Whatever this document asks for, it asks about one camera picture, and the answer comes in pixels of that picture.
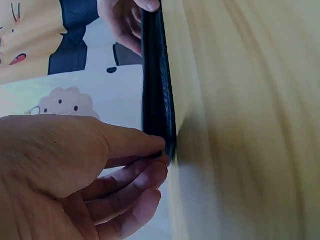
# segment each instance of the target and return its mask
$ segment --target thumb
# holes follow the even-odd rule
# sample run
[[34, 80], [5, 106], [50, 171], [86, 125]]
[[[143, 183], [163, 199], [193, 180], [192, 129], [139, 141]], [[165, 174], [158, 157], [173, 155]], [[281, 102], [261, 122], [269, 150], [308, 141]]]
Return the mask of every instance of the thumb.
[[92, 117], [37, 115], [0, 118], [0, 146], [23, 182], [62, 199], [89, 186], [108, 159], [147, 157], [165, 143]]
[[135, 3], [148, 12], [156, 12], [160, 8], [159, 0], [134, 0]]

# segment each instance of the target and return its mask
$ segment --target cartoon character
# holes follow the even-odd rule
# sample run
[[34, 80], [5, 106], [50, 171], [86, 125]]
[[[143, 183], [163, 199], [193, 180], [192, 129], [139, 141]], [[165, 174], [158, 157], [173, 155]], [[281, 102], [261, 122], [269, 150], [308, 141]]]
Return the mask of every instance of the cartoon character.
[[54, 89], [49, 96], [42, 98], [38, 104], [25, 115], [67, 115], [89, 116], [100, 119], [94, 111], [92, 98], [88, 94], [81, 94], [76, 87], [66, 90], [61, 87]]
[[[84, 39], [99, 38], [85, 37], [88, 26], [98, 18], [97, 0], [2, 0], [0, 84], [85, 70], [89, 51]], [[104, 46], [102, 51], [108, 52], [106, 58], [112, 58], [117, 66], [142, 63], [119, 44]], [[112, 67], [107, 65], [110, 61], [96, 55], [99, 51], [93, 52], [89, 68]]]
[[59, 0], [0, 2], [0, 84], [45, 76], [63, 41]]

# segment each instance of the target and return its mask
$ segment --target finger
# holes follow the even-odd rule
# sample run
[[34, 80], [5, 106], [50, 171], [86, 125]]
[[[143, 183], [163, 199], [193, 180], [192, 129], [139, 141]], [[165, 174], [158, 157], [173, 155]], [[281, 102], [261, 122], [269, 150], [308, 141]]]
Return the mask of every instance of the finger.
[[131, 207], [144, 191], [158, 189], [165, 182], [167, 175], [168, 169], [165, 164], [160, 162], [151, 164], [124, 189], [104, 199], [87, 203], [91, 219], [97, 225], [117, 217]]
[[116, 41], [132, 50], [139, 56], [142, 55], [141, 40], [137, 38], [127, 22], [127, 18], [116, 19], [110, 22], [111, 30], [116, 37]]
[[135, 5], [135, 6], [132, 8], [132, 14], [133, 14], [135, 20], [136, 20], [138, 23], [141, 23], [141, 20], [142, 20], [141, 8], [138, 7], [137, 5]]
[[[152, 154], [148, 156], [147, 159], [158, 159], [159, 157], [162, 156], [162, 154], [164, 154], [164, 152], [165, 151], [162, 150], [160, 152]], [[105, 169], [113, 169], [113, 168], [128, 166], [140, 159], [141, 157], [138, 157], [138, 156], [128, 156], [123, 158], [109, 159], [108, 162], [106, 163]]]
[[[82, 200], [79, 192], [76, 192], [67, 198], [60, 199], [59, 203], [63, 207], [63, 213], [69, 218], [67, 221], [70, 220], [71, 224], [76, 227], [82, 237], [81, 239], [96, 239], [94, 237], [96, 226], [93, 223], [87, 206]], [[61, 237], [60, 239], [70, 239], [70, 232], [74, 232], [74, 229], [66, 228], [66, 231], [66, 237]]]
[[141, 159], [132, 165], [126, 166], [108, 176], [98, 178], [90, 186], [81, 191], [84, 202], [105, 198], [127, 187], [142, 174], [146, 168], [154, 163], [167, 165], [169, 157], [162, 155], [157, 159]]
[[126, 48], [133, 51], [135, 54], [142, 56], [142, 45], [141, 40], [136, 37], [133, 33], [121, 34], [117, 37], [117, 42]]
[[93, 117], [31, 115], [0, 121], [1, 136], [8, 136], [2, 147], [24, 161], [28, 182], [58, 199], [93, 183], [109, 158], [144, 158], [165, 147], [160, 137]]
[[128, 14], [128, 16], [126, 17], [126, 21], [130, 26], [133, 35], [141, 40], [141, 27], [139, 26], [132, 12]]
[[124, 240], [146, 225], [155, 215], [161, 199], [156, 189], [146, 190], [125, 213], [96, 226], [100, 240]]
[[152, 13], [160, 8], [159, 0], [134, 0], [134, 2], [140, 8]]

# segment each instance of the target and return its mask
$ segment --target knuckle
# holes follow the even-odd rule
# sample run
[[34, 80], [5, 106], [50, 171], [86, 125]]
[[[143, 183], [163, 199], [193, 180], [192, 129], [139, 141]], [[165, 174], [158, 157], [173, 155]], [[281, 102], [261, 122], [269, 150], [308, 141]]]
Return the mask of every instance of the knuckle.
[[118, 189], [118, 182], [113, 176], [110, 176], [103, 180], [103, 188], [105, 193], [113, 193]]
[[112, 220], [112, 227], [114, 231], [116, 232], [118, 238], [122, 239], [123, 236], [125, 235], [124, 233], [124, 226], [122, 222], [118, 218], [114, 218]]
[[119, 213], [123, 209], [122, 200], [117, 194], [110, 197], [110, 206], [114, 214]]

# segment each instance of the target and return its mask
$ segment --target fingernail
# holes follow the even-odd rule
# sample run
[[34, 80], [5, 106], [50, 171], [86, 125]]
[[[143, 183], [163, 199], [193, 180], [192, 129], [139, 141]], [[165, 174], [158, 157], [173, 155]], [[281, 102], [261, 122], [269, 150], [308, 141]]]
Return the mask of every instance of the fingernail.
[[146, 5], [146, 7], [151, 11], [155, 12], [160, 8], [160, 2], [158, 0], [153, 0]]
[[161, 156], [162, 156], [162, 151], [148, 156], [148, 159], [157, 159], [157, 158], [160, 158]]

